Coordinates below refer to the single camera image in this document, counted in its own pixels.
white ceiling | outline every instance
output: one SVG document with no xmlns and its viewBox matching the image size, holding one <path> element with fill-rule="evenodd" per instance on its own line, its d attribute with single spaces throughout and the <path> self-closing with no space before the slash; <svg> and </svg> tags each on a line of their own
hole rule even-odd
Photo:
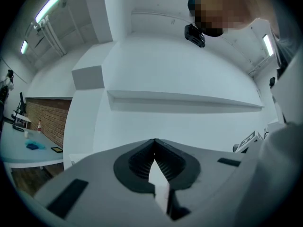
<svg viewBox="0 0 303 227">
<path fill-rule="evenodd" d="M 20 50 L 22 41 L 26 39 L 29 47 L 25 53 L 25 57 L 30 64 L 34 65 L 37 69 L 59 58 L 59 55 L 44 38 L 42 31 L 38 33 L 33 29 L 33 26 L 30 26 L 30 22 L 34 21 L 35 16 L 47 1 L 48 0 L 27 0 L 12 26 L 12 31 L 15 31 L 19 38 L 17 39 L 18 43 L 14 45 L 14 47 Z M 68 6 L 70 6 L 73 19 L 84 42 L 97 43 L 86 0 L 60 0 L 55 9 L 49 13 L 49 18 L 64 49 L 68 52 L 83 43 L 76 32 L 68 11 Z"/>
<path fill-rule="evenodd" d="M 189 14 L 187 2 L 188 0 L 136 0 L 132 12 L 132 30 L 184 38 L 185 25 L 194 21 Z M 271 60 L 262 39 L 265 34 L 271 34 L 269 23 L 259 19 L 245 29 L 230 30 L 217 38 L 205 36 L 206 46 L 201 50 L 210 50 L 232 61 L 253 77 L 260 67 Z"/>
<path fill-rule="evenodd" d="M 49 17 L 60 42 L 65 50 L 69 51 L 83 42 L 75 30 L 68 6 L 64 6 L 65 1 L 61 0 Z M 193 22 L 187 1 L 135 0 L 132 13 L 129 14 L 132 32 L 167 34 L 184 38 L 185 25 Z M 30 26 L 30 22 L 46 2 L 47 0 L 27 0 L 11 30 L 15 34 L 11 46 L 19 51 L 23 40 L 26 39 L 29 48 L 25 57 L 37 69 L 59 58 L 47 40 L 42 39 L 44 35 L 41 32 L 37 33 Z M 67 4 L 84 41 L 97 43 L 86 0 L 67 0 Z M 201 50 L 209 50 L 232 61 L 253 77 L 270 61 L 262 40 L 265 34 L 270 35 L 268 22 L 256 20 L 245 29 L 227 31 L 218 38 L 205 36 L 206 47 Z"/>
</svg>

white pipe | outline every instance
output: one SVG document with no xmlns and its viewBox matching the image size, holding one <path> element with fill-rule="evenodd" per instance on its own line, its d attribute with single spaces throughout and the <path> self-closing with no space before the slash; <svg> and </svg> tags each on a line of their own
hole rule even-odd
<svg viewBox="0 0 303 227">
<path fill-rule="evenodd" d="M 51 25 L 51 22 L 49 21 L 48 15 L 45 17 L 45 21 L 46 21 L 47 27 L 49 28 L 49 30 L 51 31 L 52 36 L 53 36 L 54 39 L 55 39 L 57 45 L 59 46 L 59 48 L 62 50 L 63 54 L 65 55 L 65 54 L 66 54 L 66 51 L 65 51 L 65 49 L 63 48 L 61 42 L 59 41 L 59 39 L 58 39 L 56 33 L 54 32 L 53 27 L 52 27 L 52 25 Z"/>
<path fill-rule="evenodd" d="M 78 29 L 78 26 L 76 25 L 76 22 L 75 22 L 75 20 L 74 20 L 73 15 L 72 15 L 71 8 L 70 8 L 70 5 L 69 5 L 69 3 L 68 3 L 68 0 L 66 0 L 66 4 L 67 4 L 68 12 L 70 13 L 70 16 L 71 16 L 72 23 L 73 23 L 74 26 L 75 26 L 76 32 L 77 32 L 78 36 L 80 37 L 80 39 L 82 40 L 82 43 L 85 43 L 84 38 L 83 38 L 83 36 L 82 36 L 80 30 Z"/>
<path fill-rule="evenodd" d="M 44 34 L 44 37 L 47 39 L 48 43 L 51 45 L 51 47 L 57 52 L 57 54 L 58 54 L 60 57 L 62 57 L 61 54 L 56 50 L 56 48 L 53 46 L 53 44 L 52 44 L 52 43 L 50 42 L 50 40 L 48 39 L 48 37 L 47 37 L 46 33 L 44 32 L 44 29 L 43 29 L 43 27 L 42 27 L 42 25 L 41 25 L 41 22 L 38 23 L 38 26 L 39 26 L 39 28 L 41 29 L 42 33 Z"/>
<path fill-rule="evenodd" d="M 56 43 L 55 38 L 53 37 L 51 31 L 49 30 L 46 22 L 45 22 L 45 25 L 44 25 L 44 29 L 46 30 L 48 36 L 51 38 L 51 40 L 53 42 L 53 45 L 56 48 L 56 50 L 60 53 L 61 56 L 64 56 L 64 53 L 61 51 L 59 45 Z"/>
</svg>

wooden floor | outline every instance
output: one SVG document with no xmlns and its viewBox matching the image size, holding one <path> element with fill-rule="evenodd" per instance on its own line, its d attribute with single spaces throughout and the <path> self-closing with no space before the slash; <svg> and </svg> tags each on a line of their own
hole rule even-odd
<svg viewBox="0 0 303 227">
<path fill-rule="evenodd" d="M 39 167 L 13 168 L 12 176 L 19 190 L 34 196 L 45 183 L 62 171 L 63 163 L 60 163 L 44 167 L 43 170 Z"/>
</svg>

desk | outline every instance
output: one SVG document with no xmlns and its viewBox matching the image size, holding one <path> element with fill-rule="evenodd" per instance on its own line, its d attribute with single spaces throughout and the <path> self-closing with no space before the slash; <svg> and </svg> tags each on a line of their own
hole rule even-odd
<svg viewBox="0 0 303 227">
<path fill-rule="evenodd" d="M 45 145 L 45 149 L 26 148 L 27 139 L 24 137 L 24 132 L 13 129 L 11 124 L 5 122 L 0 141 L 0 156 L 4 164 L 10 168 L 27 168 L 63 162 L 63 153 L 56 153 L 51 149 L 59 146 L 41 132 L 27 131 L 28 139 Z"/>
<path fill-rule="evenodd" d="M 28 123 L 28 122 L 31 123 L 31 121 L 30 121 L 29 118 L 27 118 L 27 117 L 25 117 L 25 116 L 22 116 L 22 115 L 20 115 L 20 114 L 17 114 L 17 115 L 16 115 L 16 112 L 15 112 L 15 111 L 14 111 L 13 115 L 16 116 L 16 119 L 21 119 L 21 120 L 26 121 L 27 123 Z"/>
</svg>

fluorescent ceiling light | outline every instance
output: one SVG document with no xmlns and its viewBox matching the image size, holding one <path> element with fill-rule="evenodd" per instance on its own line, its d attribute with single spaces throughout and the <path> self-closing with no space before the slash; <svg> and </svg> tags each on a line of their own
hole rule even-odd
<svg viewBox="0 0 303 227">
<path fill-rule="evenodd" d="M 22 47 L 21 47 L 21 53 L 24 54 L 25 51 L 27 50 L 27 42 L 23 41 Z"/>
<path fill-rule="evenodd" d="M 271 47 L 271 43 L 270 43 L 268 35 L 265 35 L 263 37 L 263 40 L 264 40 L 265 45 L 267 47 L 268 54 L 269 54 L 269 56 L 271 56 L 274 53 L 274 51 L 273 51 L 273 48 Z"/>
<path fill-rule="evenodd" d="M 38 13 L 38 15 L 36 16 L 36 22 L 39 23 L 44 15 L 48 12 L 48 10 L 59 0 L 49 0 L 44 7 L 40 10 L 40 12 Z"/>
</svg>

